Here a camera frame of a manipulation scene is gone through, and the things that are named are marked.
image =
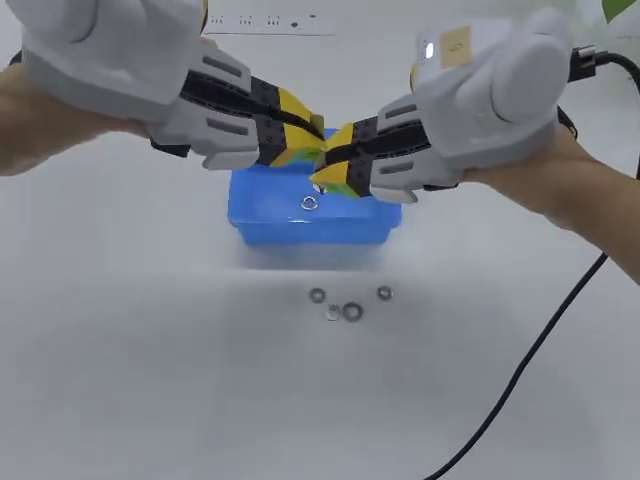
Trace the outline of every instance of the black wire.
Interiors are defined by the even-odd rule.
[[[636,85],[636,88],[638,89],[638,93],[640,93],[640,68],[638,68],[638,66],[635,63],[633,63],[630,59],[628,59],[623,55],[619,55],[617,53],[603,52],[596,55],[596,61],[598,65],[615,63],[616,65],[619,65],[622,68],[624,68],[629,73],[629,75],[631,75],[631,78],[633,79]],[[638,159],[636,179],[640,179],[640,158]],[[437,472],[429,475],[424,480],[437,480],[439,478],[442,478],[449,471],[451,471],[451,469],[453,469],[467,455],[467,453],[469,453],[469,451],[471,451],[471,449],[475,446],[476,443],[478,443],[478,440],[482,438],[482,436],[489,429],[489,427],[491,426],[493,421],[496,419],[498,414],[502,411],[502,408],[505,406],[505,404],[507,403],[507,400],[509,400],[509,397],[511,396],[516,386],[518,385],[518,382],[520,381],[520,377],[522,377],[522,374],[524,373],[525,369],[527,368],[527,366],[529,365],[533,357],[536,355],[536,353],[538,353],[538,350],[540,350],[540,347],[542,347],[545,340],[549,337],[549,335],[551,334],[553,329],[556,327],[556,325],[558,324],[558,322],[560,321],[564,313],[571,306],[571,304],[576,299],[576,297],[580,294],[580,292],[582,292],[584,287],[587,286],[589,281],[591,281],[594,275],[598,273],[600,268],[602,268],[602,266],[605,264],[605,262],[608,259],[609,259],[609,256],[607,254],[605,253],[601,254],[600,257],[598,257],[595,263],[591,266],[591,268],[587,270],[587,273],[584,274],[584,276],[580,279],[580,281],[576,284],[576,286],[573,287],[571,292],[569,292],[569,295],[567,295],[567,298],[564,299],[564,301],[562,302],[562,304],[560,305],[556,313],[554,313],[553,317],[551,317],[551,320],[549,320],[549,323],[547,323],[546,327],[544,327],[544,330],[542,330],[542,333],[540,333],[540,335],[538,336],[534,344],[531,346],[531,348],[527,352],[527,354],[518,364],[515,372],[511,376],[511,379],[509,380],[509,383],[507,384],[507,388],[505,388],[504,392],[502,392],[502,395],[500,395],[500,398],[496,402],[495,406],[489,412],[489,415],[487,415],[487,418],[485,418],[484,422],[482,422],[482,425],[480,425],[480,428],[476,430],[476,432],[469,439],[469,441],[460,449],[458,453],[456,453],[453,456],[453,458],[451,458],[451,460],[449,460]]]

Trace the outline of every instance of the metal washer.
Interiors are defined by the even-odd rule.
[[[349,302],[342,307],[342,316],[349,323],[359,322],[364,316],[364,308],[359,303]]]
[[[313,303],[323,303],[327,299],[327,292],[319,287],[312,288],[309,290],[309,299]]]
[[[330,322],[337,322],[342,317],[342,310],[340,310],[340,305],[329,305],[327,308],[327,320]]]
[[[306,210],[307,212],[311,212],[316,208],[318,208],[318,199],[316,197],[312,197],[311,195],[307,195],[300,202],[300,206],[302,207],[303,210]]]
[[[393,289],[388,285],[382,285],[381,287],[378,287],[377,294],[378,298],[383,302],[389,302],[391,301],[391,299],[393,299]]]

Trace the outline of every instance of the yellow finger segment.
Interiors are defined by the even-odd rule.
[[[295,125],[290,125],[288,123],[284,124],[284,138],[287,141],[287,148],[327,148],[327,144],[323,139],[312,135],[300,127],[296,127]]]
[[[271,167],[284,167],[301,162],[313,163],[315,166],[322,161],[322,154],[326,148],[324,140],[302,128],[286,123],[284,124],[284,135],[287,148],[271,162]]]
[[[292,113],[296,117],[300,117],[307,123],[311,123],[311,112],[305,107],[300,100],[287,92],[284,88],[278,88],[280,94],[280,110]]]
[[[411,73],[409,74],[409,88],[411,89],[412,92],[413,92],[413,83],[414,83],[417,71],[418,71],[418,65],[414,63],[413,66],[411,67]]]
[[[348,169],[349,162],[334,163],[311,175],[310,180],[312,183],[329,190],[340,189],[340,187],[347,185]]]
[[[337,193],[339,195],[344,195],[349,198],[360,198],[355,191],[351,189],[349,185],[340,185],[337,187],[325,187],[327,189],[327,193]]]
[[[327,139],[327,149],[349,145],[353,141],[353,123],[347,123]]]
[[[318,132],[324,132],[324,117],[317,113],[311,114],[311,126]]]

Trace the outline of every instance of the blue plastic container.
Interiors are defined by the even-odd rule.
[[[328,130],[327,136],[335,132]],[[296,243],[384,243],[400,225],[400,205],[372,197],[352,199],[321,195],[311,182],[312,167],[255,166],[231,175],[228,219],[248,245]],[[312,196],[317,208],[305,210],[302,200]]]

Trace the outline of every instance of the label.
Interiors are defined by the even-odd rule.
[[[440,64],[452,68],[471,63],[471,25],[440,34]]]
[[[202,29],[200,33],[204,31],[204,28],[207,26],[207,21],[209,20],[209,0],[202,0]]]
[[[332,20],[315,14],[226,15],[216,12],[209,15],[204,35],[331,36],[335,32]]]

